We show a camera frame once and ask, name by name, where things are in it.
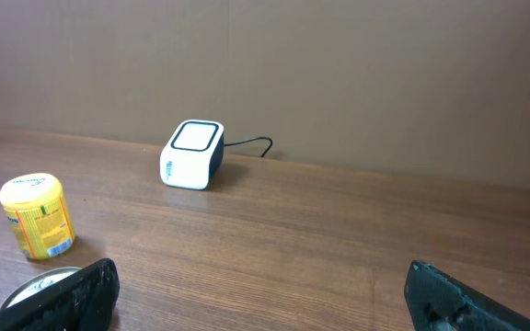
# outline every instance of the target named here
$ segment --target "black object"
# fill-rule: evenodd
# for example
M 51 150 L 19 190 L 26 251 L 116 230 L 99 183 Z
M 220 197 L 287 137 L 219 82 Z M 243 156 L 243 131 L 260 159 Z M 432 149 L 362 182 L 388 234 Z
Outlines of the black object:
M 530 330 L 530 319 L 422 261 L 412 261 L 404 287 L 417 330 Z
M 242 144 L 242 143 L 250 143 L 250 142 L 254 142 L 254 141 L 257 141 L 257 140 L 266 140 L 269 142 L 269 146 L 267 147 L 267 149 L 265 149 L 265 152 L 263 152 L 263 154 L 261 154 L 261 157 L 265 157 L 265 154 L 271 149 L 271 147 L 273 146 L 273 139 L 270 138 L 270 137 L 257 137 L 257 138 L 253 138 L 253 139 L 248 139 L 248 140 L 245 140 L 245 141 L 242 141 L 242 142 L 238 142 L 238 143 L 225 143 L 225 147 L 228 147 L 228 146 L 236 146 L 238 144 Z
M 0 312 L 0 330 L 108 330 L 120 281 L 114 262 L 87 268 Z

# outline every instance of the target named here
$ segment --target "wooden table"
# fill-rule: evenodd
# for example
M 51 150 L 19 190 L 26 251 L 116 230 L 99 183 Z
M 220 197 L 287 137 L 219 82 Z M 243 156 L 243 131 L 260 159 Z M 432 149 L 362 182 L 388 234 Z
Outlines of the wooden table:
M 56 175 L 78 236 L 26 260 L 0 205 L 0 304 L 110 257 L 117 330 L 410 330 L 403 286 L 422 259 L 530 317 L 528 190 L 226 155 L 194 191 L 161 182 L 161 149 L 0 130 L 0 188 Z

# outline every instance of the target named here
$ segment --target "white device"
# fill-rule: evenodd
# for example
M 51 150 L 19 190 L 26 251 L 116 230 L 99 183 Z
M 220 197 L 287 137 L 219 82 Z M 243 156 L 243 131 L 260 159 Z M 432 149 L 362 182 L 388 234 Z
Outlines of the white device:
M 163 182 L 172 187 L 205 189 L 222 163 L 225 128 L 209 120 L 179 124 L 161 153 Z

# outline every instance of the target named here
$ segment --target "gray wall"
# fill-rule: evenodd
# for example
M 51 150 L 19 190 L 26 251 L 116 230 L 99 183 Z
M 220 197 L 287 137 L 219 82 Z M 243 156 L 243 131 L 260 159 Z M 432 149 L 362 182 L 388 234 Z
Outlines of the gray wall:
M 0 1 L 0 125 L 162 144 L 191 118 L 530 188 L 530 0 Z

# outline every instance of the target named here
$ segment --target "wire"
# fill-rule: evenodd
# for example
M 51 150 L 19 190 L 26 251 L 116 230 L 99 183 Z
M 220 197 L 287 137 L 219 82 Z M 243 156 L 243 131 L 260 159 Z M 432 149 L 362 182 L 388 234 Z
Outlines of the wire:
M 266 154 L 266 153 L 271 149 L 271 147 L 273 146 L 273 140 L 272 140 L 270 137 L 257 137 L 257 138 L 248 139 L 248 140 L 245 140 L 245 141 L 242 141 L 242 142 L 238 142 L 238 143 L 225 143 L 225 147 L 227 147 L 227 146 L 235 146 L 235 145 L 242 144 L 242 143 L 250 143 L 250 142 L 257 141 L 257 140 L 266 140 L 266 141 L 269 141 L 269 147 L 267 147 L 267 149 L 265 150 L 265 152 L 263 152 L 263 154 L 261 155 L 261 157 L 265 157 L 265 154 Z

